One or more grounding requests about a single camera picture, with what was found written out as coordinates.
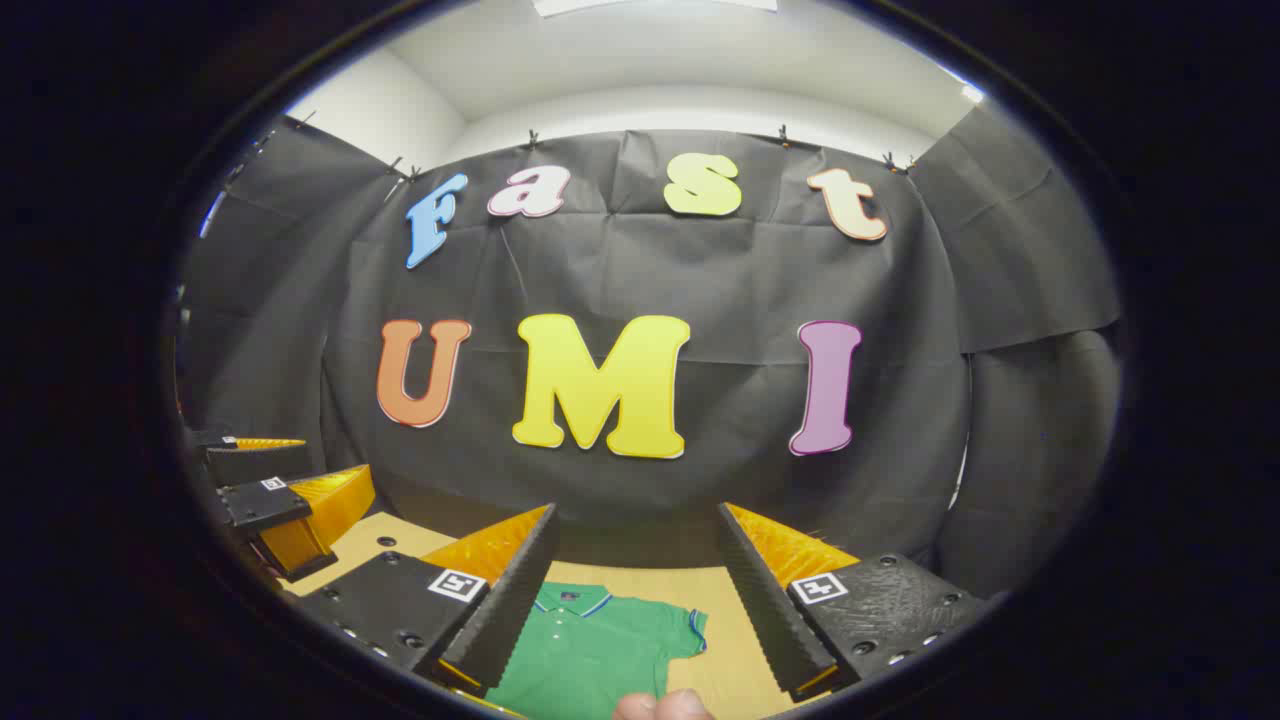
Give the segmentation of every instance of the finger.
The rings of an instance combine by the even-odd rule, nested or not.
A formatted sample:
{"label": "finger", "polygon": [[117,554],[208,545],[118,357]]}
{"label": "finger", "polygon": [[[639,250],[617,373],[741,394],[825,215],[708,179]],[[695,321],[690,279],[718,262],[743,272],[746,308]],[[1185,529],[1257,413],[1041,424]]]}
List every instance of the finger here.
{"label": "finger", "polygon": [[626,694],[613,708],[613,720],[654,720],[657,707],[658,698],[649,693]]}
{"label": "finger", "polygon": [[703,698],[690,689],[668,693],[658,703],[655,720],[714,720],[703,706]]}

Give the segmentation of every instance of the letter m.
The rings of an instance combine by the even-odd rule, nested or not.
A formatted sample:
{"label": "letter m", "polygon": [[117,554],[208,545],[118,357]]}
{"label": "letter m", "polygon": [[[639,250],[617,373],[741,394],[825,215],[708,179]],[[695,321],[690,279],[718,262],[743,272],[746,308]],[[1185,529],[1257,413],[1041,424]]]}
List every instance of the letter m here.
{"label": "letter m", "polygon": [[511,434],[516,442],[559,447],[564,430],[554,404],[568,421],[579,447],[600,437],[613,406],[618,427],[605,445],[632,457],[680,457],[685,438],[676,433],[676,355],[689,340],[689,323],[666,315],[643,315],[627,323],[604,364],[595,366],[577,323],[567,315],[532,315],[520,323],[529,343],[525,416]]}

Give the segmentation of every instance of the white wall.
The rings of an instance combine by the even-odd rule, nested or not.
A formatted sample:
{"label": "white wall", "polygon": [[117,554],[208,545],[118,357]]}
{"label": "white wall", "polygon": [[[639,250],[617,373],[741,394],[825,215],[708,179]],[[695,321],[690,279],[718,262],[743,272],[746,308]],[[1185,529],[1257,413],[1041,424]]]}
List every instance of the white wall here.
{"label": "white wall", "polygon": [[288,110],[294,119],[339,137],[390,164],[434,168],[462,132],[462,115],[389,50],[370,53]]}
{"label": "white wall", "polygon": [[919,158],[933,138],[874,115],[812,100],[733,87],[664,85],[570,95],[488,115],[467,124],[439,163],[539,140],[623,129],[721,129],[787,137],[879,159],[893,152],[899,165]]}

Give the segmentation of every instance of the wooden table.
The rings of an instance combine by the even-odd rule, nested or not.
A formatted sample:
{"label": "wooden table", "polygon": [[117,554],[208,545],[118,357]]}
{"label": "wooden table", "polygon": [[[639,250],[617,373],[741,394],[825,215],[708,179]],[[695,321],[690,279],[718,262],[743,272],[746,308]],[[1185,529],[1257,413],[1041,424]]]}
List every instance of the wooden table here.
{"label": "wooden table", "polygon": [[[282,580],[282,584],[293,593],[306,594],[384,552],[387,547],[378,543],[380,537],[394,538],[396,551],[413,557],[454,539],[379,512],[357,523],[333,544],[337,564],[297,583]],[[707,651],[672,660],[668,689],[694,688],[717,720],[758,720],[796,706],[787,693],[778,691],[723,566],[645,570],[556,561],[547,580],[604,585],[617,597],[639,597],[707,612]]]}

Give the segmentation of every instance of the purple letter i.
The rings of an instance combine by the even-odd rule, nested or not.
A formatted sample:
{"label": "purple letter i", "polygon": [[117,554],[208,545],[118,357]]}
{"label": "purple letter i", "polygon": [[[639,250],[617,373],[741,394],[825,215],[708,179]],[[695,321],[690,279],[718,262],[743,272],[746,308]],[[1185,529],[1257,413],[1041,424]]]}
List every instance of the purple letter i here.
{"label": "purple letter i", "polygon": [[849,445],[854,432],[845,424],[849,366],[863,333],[849,323],[815,320],[800,325],[800,345],[809,350],[809,395],[804,423],[791,437],[791,452],[817,455]]}

